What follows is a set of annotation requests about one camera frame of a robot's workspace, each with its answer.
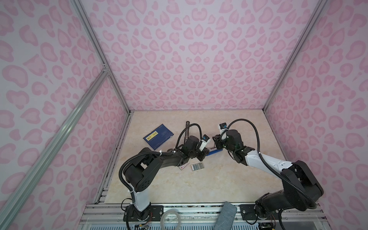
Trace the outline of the silver staple tray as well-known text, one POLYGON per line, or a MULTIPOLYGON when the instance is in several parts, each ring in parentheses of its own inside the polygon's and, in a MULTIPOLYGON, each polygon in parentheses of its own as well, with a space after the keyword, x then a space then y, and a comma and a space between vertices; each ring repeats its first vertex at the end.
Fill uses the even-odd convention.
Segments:
POLYGON ((204 169, 204 164, 203 163, 196 163, 196 164, 192 164, 191 165, 191 169, 192 171, 198 171, 198 170, 202 170, 204 169))

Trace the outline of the red white staple box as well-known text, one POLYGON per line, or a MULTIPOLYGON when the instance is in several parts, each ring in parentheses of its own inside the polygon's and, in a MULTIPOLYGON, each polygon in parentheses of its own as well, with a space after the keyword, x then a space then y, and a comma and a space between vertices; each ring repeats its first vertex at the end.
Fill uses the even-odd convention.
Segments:
POLYGON ((184 168, 186 168, 189 165, 189 162, 184 163, 183 165, 179 166, 180 170, 183 170, 184 168))

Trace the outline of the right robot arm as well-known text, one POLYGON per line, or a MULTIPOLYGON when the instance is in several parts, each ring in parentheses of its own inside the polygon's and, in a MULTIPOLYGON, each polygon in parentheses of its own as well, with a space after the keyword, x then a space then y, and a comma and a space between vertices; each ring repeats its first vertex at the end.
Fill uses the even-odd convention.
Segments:
POLYGON ((257 168, 281 180, 282 190, 267 193, 255 202, 255 215, 259 219, 266 219, 280 209, 306 211, 317 207, 324 190, 305 162, 289 162, 264 155, 245 146, 235 129, 225 130, 213 140, 217 149, 226 149, 237 163, 257 168))

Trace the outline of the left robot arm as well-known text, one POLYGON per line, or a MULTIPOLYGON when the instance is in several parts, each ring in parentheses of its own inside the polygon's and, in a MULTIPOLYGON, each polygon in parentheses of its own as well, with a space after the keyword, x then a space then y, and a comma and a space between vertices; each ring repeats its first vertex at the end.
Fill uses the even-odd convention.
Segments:
POLYGON ((128 188, 133 207, 139 214, 144 213, 151 205, 148 187, 158 171, 166 167, 180 167, 196 158, 203 161, 208 155, 206 148, 210 138, 204 135, 200 139, 190 136, 187 141, 166 152, 143 148, 137 155, 129 158, 119 169, 119 180, 128 188))

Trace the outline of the blue booklet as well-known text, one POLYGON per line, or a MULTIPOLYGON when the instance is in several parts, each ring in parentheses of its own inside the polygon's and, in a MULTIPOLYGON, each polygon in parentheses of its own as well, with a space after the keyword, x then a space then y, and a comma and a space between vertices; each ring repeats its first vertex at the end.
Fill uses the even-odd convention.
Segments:
POLYGON ((146 135, 143 140, 153 149, 158 149, 168 139, 173 136, 173 133, 164 125, 161 124, 152 132, 146 135))

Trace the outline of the clear tape roll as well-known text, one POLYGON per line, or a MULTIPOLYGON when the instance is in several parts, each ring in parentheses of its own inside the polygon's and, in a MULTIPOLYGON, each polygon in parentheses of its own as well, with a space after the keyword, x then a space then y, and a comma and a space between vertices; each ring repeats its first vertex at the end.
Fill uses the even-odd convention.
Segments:
POLYGON ((166 230, 166 224, 176 224, 175 230, 180 230, 182 226, 182 218, 175 209, 170 209, 163 213, 160 220, 160 227, 162 230, 166 230))

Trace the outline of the grey cloth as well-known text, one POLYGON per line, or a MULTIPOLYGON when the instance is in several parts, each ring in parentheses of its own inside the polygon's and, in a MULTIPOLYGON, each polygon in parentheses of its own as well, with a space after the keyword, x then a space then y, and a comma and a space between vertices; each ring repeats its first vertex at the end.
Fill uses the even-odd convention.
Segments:
POLYGON ((231 230, 236 213, 236 206, 230 202, 225 202, 213 230, 231 230))

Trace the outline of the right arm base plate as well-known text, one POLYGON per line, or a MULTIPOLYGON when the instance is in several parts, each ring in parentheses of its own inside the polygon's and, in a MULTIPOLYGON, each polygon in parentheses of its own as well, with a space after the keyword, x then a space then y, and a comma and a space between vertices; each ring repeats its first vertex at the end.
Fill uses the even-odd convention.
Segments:
POLYGON ((278 214, 276 212, 271 212, 265 216, 256 214, 255 204, 240 204, 239 208, 242 220, 247 220, 249 222, 254 222, 255 220, 278 220, 278 214))

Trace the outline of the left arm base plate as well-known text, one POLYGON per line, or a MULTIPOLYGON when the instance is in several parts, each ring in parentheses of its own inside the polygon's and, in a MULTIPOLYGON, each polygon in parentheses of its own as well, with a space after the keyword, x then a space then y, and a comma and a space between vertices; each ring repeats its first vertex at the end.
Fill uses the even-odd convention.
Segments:
POLYGON ((128 222, 131 221, 160 221, 164 213, 163 206, 159 205, 149 205, 143 211, 138 211, 138 209, 132 204, 126 207, 123 220, 128 222))

